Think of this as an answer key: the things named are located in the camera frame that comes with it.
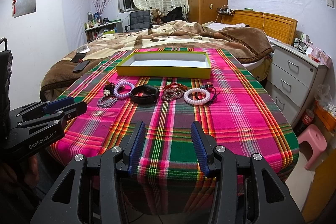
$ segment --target silver bolt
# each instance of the silver bolt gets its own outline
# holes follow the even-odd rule
[[[84,156],[82,154],[78,154],[78,155],[75,156],[76,161],[80,161],[82,159],[84,159]]]
[[[121,151],[121,147],[120,147],[120,146],[113,146],[113,147],[111,148],[111,151],[112,151],[113,153],[119,153],[119,152]]]
[[[263,157],[262,157],[262,155],[260,155],[260,154],[254,154],[253,155],[253,158],[255,159],[255,160],[261,160]]]
[[[218,146],[216,146],[216,151],[217,152],[224,152],[225,151],[225,147],[222,146],[222,145],[218,145]]]

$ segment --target purple spiral hair tie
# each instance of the purple spiral hair tie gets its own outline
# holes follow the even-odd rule
[[[125,93],[125,94],[119,94],[118,93],[118,89],[122,86],[122,85],[129,85],[131,87],[131,90],[135,88],[135,86],[130,83],[130,82],[121,82],[121,83],[118,83],[114,90],[113,90],[113,93],[114,93],[114,96],[117,97],[118,99],[124,99],[124,98],[128,98],[129,95],[130,95],[130,91],[128,93]]]

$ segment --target nightstand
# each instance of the nightstand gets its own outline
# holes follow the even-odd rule
[[[288,123],[295,127],[314,102],[316,88],[323,83],[328,68],[288,44],[274,42],[274,45],[265,89]]]

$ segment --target tablecloth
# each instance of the tablecloth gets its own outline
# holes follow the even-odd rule
[[[181,98],[138,105],[128,98],[118,100],[111,108],[97,107],[107,80],[149,84],[160,91],[170,83],[196,88],[209,81],[117,75],[115,66],[132,52],[170,50],[207,52],[210,81],[220,92],[215,103],[192,106]],[[233,153],[262,154],[283,181],[298,160],[299,146],[291,126],[258,81],[225,50],[159,48],[117,52],[78,79],[59,99],[65,96],[85,101],[88,110],[71,120],[65,137],[51,146],[52,155],[64,165],[79,153],[87,157],[104,153],[130,134],[138,120],[144,121],[147,135],[138,169],[122,185],[126,201],[146,214],[211,206],[215,180],[205,178],[200,171],[190,136],[193,121],[199,121],[206,134]]]

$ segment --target smartphone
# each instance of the smartphone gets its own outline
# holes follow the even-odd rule
[[[86,54],[81,54],[80,52],[77,53],[73,59],[70,60],[70,62],[73,62],[73,63],[79,63],[79,60],[80,59],[83,59],[85,57]]]
[[[73,69],[73,72],[80,72],[82,70],[84,70],[84,68],[86,67],[86,65],[90,63],[90,60],[86,60],[83,61],[82,63],[79,63],[76,68]]]

